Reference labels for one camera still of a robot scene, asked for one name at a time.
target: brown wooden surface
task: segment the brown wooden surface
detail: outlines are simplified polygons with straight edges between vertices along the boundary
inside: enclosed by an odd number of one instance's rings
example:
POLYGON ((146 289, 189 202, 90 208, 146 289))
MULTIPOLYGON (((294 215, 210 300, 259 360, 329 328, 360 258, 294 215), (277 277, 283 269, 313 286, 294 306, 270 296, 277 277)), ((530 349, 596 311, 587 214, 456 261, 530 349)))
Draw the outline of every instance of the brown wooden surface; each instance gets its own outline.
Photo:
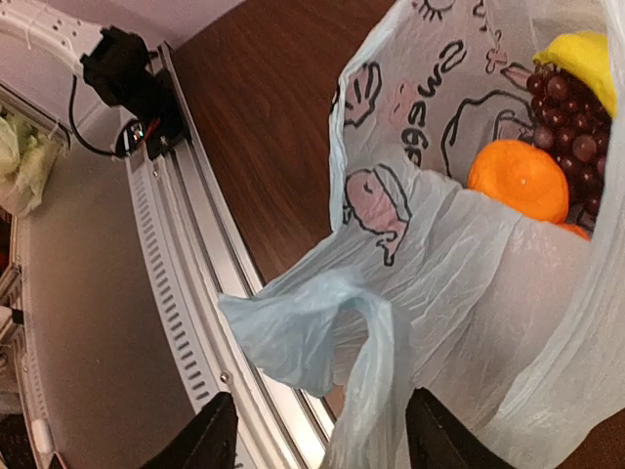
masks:
MULTIPOLYGON (((336 80, 392 4, 247 0, 174 55, 202 143, 265 281, 329 234, 327 121, 336 80)), ((561 468, 625 469, 625 413, 561 468)))

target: metal frame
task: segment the metal frame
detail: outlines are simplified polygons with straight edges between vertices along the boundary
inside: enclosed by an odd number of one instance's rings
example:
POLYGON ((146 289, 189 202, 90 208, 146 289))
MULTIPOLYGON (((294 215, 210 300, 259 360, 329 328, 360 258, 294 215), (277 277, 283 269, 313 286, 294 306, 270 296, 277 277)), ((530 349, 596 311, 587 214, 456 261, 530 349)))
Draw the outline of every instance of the metal frame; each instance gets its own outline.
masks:
POLYGON ((141 149, 127 169, 154 298, 189 400, 198 412, 217 391, 232 393, 239 412, 237 468, 316 468, 333 429, 323 402, 247 361, 219 311, 220 293, 249 296, 262 284, 200 143, 168 47, 159 54, 161 64, 153 66, 171 72, 190 139, 153 162, 141 149), (198 394, 198 382, 208 394, 198 394))
MULTIPOLYGON (((0 104, 26 118, 31 125, 69 149, 69 133, 62 123, 36 107, 27 98, 0 84, 0 104)), ((23 280, 21 262, 28 255, 28 223, 14 217, 11 226, 10 264, 0 277, 0 305, 19 310, 27 308, 29 285, 23 280)), ((35 448, 31 422, 36 419, 48 421, 48 409, 43 396, 41 376, 34 347, 32 327, 5 326, 6 334, 0 337, 7 345, 20 388, 21 407, 26 421, 28 437, 38 467, 48 467, 51 454, 42 454, 35 448)))

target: grape bunch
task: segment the grape bunch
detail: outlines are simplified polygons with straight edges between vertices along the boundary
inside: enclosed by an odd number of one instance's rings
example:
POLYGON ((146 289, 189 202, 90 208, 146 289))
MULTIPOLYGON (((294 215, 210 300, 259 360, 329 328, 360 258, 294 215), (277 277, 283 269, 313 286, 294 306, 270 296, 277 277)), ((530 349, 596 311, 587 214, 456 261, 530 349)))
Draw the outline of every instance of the grape bunch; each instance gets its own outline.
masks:
POLYGON ((566 70, 539 65, 527 78, 538 121, 533 143, 559 164, 570 205, 584 204, 597 217, 604 191, 605 156, 611 118, 595 94, 566 70))

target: plastic bag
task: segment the plastic bag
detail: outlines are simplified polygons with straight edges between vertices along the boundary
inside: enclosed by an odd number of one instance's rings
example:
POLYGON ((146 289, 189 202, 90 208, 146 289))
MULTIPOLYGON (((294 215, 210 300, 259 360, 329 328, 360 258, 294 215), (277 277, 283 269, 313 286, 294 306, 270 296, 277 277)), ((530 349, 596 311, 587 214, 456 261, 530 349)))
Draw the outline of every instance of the plastic bag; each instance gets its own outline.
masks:
POLYGON ((63 146, 45 135, 30 137, 14 172, 0 176, 0 206, 23 217, 41 205, 43 191, 63 146))
POLYGON ((19 165, 18 135, 13 126, 0 117, 0 176, 11 174, 19 165))
MULTIPOLYGON (((408 467, 415 387, 520 469, 556 466, 625 406, 623 119, 592 243, 429 171, 464 183, 488 142, 528 139, 533 53, 601 30, 602 14, 597 2, 399 0, 347 65, 330 117, 333 234, 255 298, 221 300, 269 376, 318 396, 347 379, 327 466, 408 467)), ((624 40, 610 30, 618 64, 624 40)))

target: mandarin orange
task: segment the mandarin orange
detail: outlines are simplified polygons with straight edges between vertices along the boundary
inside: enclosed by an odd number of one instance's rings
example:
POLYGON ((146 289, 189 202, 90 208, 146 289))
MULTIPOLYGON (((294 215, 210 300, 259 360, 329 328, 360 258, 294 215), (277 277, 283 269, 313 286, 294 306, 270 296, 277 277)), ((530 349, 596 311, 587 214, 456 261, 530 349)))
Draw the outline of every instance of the mandarin orange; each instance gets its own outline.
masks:
POLYGON ((586 233, 586 231, 582 227, 578 227, 577 225, 573 225, 572 223, 564 223, 558 226, 563 230, 567 230, 568 232, 574 233, 579 237, 583 237, 587 241, 590 241, 590 235, 586 233))
POLYGON ((568 184, 551 156, 517 140, 497 140, 479 152, 467 188, 526 217, 556 225, 568 214, 568 184))

